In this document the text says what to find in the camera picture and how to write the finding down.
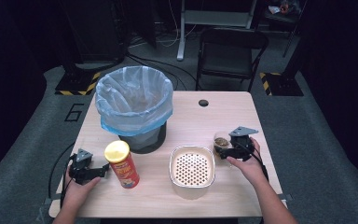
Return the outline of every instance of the table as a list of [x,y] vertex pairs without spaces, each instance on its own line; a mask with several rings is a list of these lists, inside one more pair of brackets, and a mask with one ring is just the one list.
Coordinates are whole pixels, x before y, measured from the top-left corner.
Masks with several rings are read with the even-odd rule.
[[176,60],[182,61],[184,59],[186,43],[185,24],[239,26],[250,29],[256,2],[257,0],[252,0],[252,7],[249,12],[224,12],[186,10],[185,0],[182,0],[180,41]]
[[[207,100],[205,107],[199,100]],[[124,189],[110,169],[90,193],[80,209],[80,217],[261,217],[259,203],[252,185],[236,167],[215,157],[215,180],[208,192],[197,200],[178,196],[169,176],[170,156],[176,147],[195,145],[213,150],[216,132],[231,132],[238,126],[257,129],[252,134],[261,146],[271,186],[280,194],[282,189],[269,155],[255,105],[245,91],[175,91],[173,114],[167,121],[164,144],[148,154],[132,153],[141,177],[138,186]],[[89,111],[76,140],[74,151],[81,147],[94,156],[93,167],[106,164],[105,147],[118,136],[101,128],[100,115],[91,101]],[[56,217],[60,202],[53,201],[49,214]]]

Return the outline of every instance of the red canister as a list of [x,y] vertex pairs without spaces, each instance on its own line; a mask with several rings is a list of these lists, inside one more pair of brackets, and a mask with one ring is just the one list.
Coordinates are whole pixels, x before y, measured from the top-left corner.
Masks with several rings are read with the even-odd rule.
[[120,140],[112,142],[106,147],[104,156],[124,189],[132,189],[138,184],[139,175],[126,142]]

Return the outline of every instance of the perforated basket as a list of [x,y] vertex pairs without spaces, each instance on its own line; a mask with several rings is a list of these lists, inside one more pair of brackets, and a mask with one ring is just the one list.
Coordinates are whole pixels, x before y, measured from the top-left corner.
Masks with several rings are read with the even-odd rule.
[[198,199],[214,181],[214,157],[206,147],[178,147],[171,155],[170,177],[175,192],[185,199]]

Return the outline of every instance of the gray carpet floor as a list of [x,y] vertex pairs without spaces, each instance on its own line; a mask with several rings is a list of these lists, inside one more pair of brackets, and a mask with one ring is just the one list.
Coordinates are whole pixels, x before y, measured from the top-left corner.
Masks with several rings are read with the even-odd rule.
[[[282,57],[285,34],[268,34],[269,46],[262,57],[259,72],[282,72],[297,39],[286,58]],[[161,40],[156,49],[147,44],[129,48],[129,52],[148,59],[174,64],[193,77],[197,68],[197,37],[186,41],[185,59],[176,61],[178,42]],[[93,68],[102,63],[82,64]],[[102,76],[120,67],[138,65],[126,58],[123,63],[102,71]],[[159,64],[179,90],[193,91],[195,81],[189,74]],[[61,96],[54,88],[61,80],[61,67],[45,73],[48,87],[45,96],[16,143],[0,162],[0,223],[51,223],[48,204],[49,172],[59,155],[75,140],[87,113],[92,95]],[[288,208],[300,223],[358,223],[358,171],[349,162],[339,142],[329,129],[301,73],[296,75],[304,96],[267,96],[260,79],[255,77],[251,94],[260,117],[269,150],[282,190],[293,200]],[[244,91],[247,82],[222,78],[203,78],[207,90]],[[72,106],[80,111],[77,121],[65,121]],[[64,160],[52,176],[52,191],[57,188]],[[259,217],[240,217],[239,223],[258,223]],[[79,218],[76,223],[100,223],[99,219]]]

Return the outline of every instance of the blue plastic bag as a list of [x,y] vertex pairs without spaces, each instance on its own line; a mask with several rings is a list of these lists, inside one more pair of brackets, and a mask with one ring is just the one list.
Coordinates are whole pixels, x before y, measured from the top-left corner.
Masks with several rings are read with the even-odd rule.
[[130,66],[99,80],[95,105],[108,132],[142,135],[156,130],[171,116],[172,93],[171,81],[159,70]]

